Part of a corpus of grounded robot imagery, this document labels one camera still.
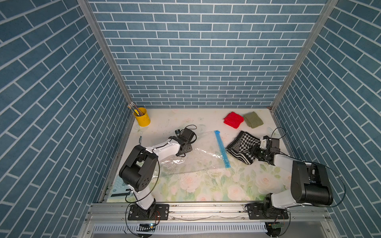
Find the red knitted scarf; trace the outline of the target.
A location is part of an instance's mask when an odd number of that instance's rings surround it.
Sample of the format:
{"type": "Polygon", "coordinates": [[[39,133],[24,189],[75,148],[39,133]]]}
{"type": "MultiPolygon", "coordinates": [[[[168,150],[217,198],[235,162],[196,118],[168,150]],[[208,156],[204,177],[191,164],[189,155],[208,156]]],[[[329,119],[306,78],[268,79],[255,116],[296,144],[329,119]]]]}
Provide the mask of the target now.
{"type": "Polygon", "coordinates": [[[229,113],[225,118],[224,118],[224,123],[234,129],[237,129],[241,123],[244,121],[244,117],[242,117],[239,114],[236,114],[234,112],[229,113]]]}

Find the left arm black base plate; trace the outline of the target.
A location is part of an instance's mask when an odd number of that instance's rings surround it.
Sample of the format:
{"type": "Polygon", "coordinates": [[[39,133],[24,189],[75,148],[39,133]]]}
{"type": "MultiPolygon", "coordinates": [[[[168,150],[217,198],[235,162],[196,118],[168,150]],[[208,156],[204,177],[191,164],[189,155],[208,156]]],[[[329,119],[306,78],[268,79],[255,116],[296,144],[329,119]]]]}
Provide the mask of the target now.
{"type": "Polygon", "coordinates": [[[128,212],[129,221],[168,220],[169,204],[153,203],[147,210],[132,204],[128,212]]]}

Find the clear plastic vacuum bag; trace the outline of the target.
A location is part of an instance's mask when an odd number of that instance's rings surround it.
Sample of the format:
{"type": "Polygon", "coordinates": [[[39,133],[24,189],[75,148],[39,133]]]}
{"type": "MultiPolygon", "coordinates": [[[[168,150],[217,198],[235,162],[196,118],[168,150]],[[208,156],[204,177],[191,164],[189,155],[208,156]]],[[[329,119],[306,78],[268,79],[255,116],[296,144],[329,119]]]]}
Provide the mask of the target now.
{"type": "Polygon", "coordinates": [[[171,155],[160,162],[165,173],[185,174],[213,169],[231,167],[220,134],[214,131],[204,132],[197,136],[192,151],[185,157],[171,155]]]}

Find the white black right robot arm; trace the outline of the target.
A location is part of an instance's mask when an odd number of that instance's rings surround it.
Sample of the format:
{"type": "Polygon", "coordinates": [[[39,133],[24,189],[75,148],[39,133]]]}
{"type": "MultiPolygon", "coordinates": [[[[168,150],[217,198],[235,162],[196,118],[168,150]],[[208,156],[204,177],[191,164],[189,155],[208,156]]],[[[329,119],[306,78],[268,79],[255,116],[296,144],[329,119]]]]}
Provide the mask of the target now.
{"type": "Polygon", "coordinates": [[[259,161],[291,173],[290,188],[266,195],[265,206],[284,210],[300,205],[317,207],[332,205],[333,193],[324,165],[300,161],[282,154],[279,139],[271,139],[268,136],[251,148],[250,153],[259,161]]]}

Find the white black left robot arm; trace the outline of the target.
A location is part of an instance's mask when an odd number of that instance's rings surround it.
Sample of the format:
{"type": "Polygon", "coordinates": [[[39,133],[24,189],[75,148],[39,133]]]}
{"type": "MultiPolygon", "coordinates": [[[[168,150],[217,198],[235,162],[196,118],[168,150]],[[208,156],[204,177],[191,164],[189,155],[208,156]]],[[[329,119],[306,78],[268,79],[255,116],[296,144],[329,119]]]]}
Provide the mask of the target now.
{"type": "Polygon", "coordinates": [[[164,143],[151,147],[135,146],[119,170],[119,177],[129,186],[136,198],[138,208],[144,212],[152,210],[156,203],[152,190],[148,185],[159,162],[170,157],[183,157],[192,151],[192,144],[196,141],[197,126],[189,125],[177,130],[164,143]]]}

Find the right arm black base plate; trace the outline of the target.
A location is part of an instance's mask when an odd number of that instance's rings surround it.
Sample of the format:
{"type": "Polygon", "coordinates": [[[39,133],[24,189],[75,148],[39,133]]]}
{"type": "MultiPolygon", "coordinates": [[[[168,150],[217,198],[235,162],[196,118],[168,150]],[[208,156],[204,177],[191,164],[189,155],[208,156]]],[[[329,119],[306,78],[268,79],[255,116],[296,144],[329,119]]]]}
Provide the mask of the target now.
{"type": "Polygon", "coordinates": [[[289,219],[285,209],[274,208],[261,202],[248,203],[244,206],[250,220],[286,220],[289,219]]]}

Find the olive green knitted scarf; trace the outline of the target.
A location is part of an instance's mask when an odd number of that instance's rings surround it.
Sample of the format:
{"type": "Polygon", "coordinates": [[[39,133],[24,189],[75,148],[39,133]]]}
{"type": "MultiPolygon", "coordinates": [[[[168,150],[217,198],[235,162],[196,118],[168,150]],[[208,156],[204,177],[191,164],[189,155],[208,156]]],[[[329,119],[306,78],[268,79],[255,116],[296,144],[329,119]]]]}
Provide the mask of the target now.
{"type": "Polygon", "coordinates": [[[248,127],[254,129],[264,124],[263,120],[257,115],[256,112],[250,112],[243,115],[244,121],[248,127]]]}

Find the houndstooth black white scarf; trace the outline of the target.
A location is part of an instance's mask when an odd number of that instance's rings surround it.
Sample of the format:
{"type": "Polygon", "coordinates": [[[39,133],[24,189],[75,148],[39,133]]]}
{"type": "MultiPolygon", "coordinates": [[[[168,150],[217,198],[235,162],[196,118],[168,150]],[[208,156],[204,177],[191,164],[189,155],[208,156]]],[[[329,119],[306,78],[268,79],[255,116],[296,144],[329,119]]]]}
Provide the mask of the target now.
{"type": "Polygon", "coordinates": [[[253,149],[255,146],[260,145],[261,141],[257,137],[249,134],[246,131],[240,131],[237,137],[225,148],[227,154],[233,158],[251,165],[255,157],[253,149]]]}

